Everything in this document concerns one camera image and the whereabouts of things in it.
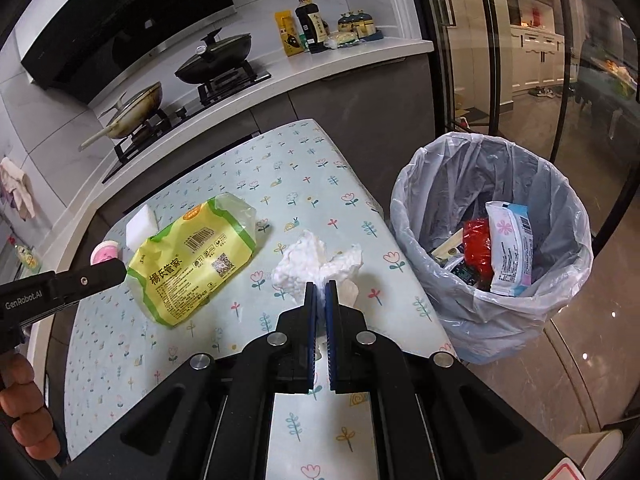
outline shoe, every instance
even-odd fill
[[[542,88],[532,88],[529,93],[535,97],[544,97],[546,92]]]

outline red plastic bag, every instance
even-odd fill
[[[490,284],[494,270],[491,266],[489,219],[478,218],[465,222],[462,243],[465,247],[465,263],[478,271],[482,284],[485,282]]]

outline plastic garbage bag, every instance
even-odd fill
[[[464,221],[487,216],[484,204],[492,200],[529,208],[532,285],[517,298],[473,288],[428,255]],[[589,218],[569,181],[499,137],[451,132],[419,148],[396,180],[390,220],[456,352],[476,364],[513,354],[539,335],[591,272]]]

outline pink container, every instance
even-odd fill
[[[117,242],[113,240],[105,240],[101,244],[96,245],[94,252],[91,253],[91,264],[99,264],[106,260],[118,257],[118,250],[120,249]]]

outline floral tablecloth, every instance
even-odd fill
[[[169,329],[147,319],[125,284],[82,300],[65,378],[65,424],[71,457],[196,352],[223,357],[274,330],[296,303],[271,283],[282,251],[309,229],[329,255],[363,249],[356,308],[371,330],[405,351],[453,352],[431,303],[379,214],[379,206],[313,120],[252,139],[168,185],[147,203],[164,228],[191,207],[228,191],[258,211],[257,251],[189,320]],[[124,247],[120,220],[106,239]],[[132,253],[124,247],[122,259]],[[329,390],[326,342],[308,395],[277,395],[271,427],[269,479],[376,478],[367,394]]]

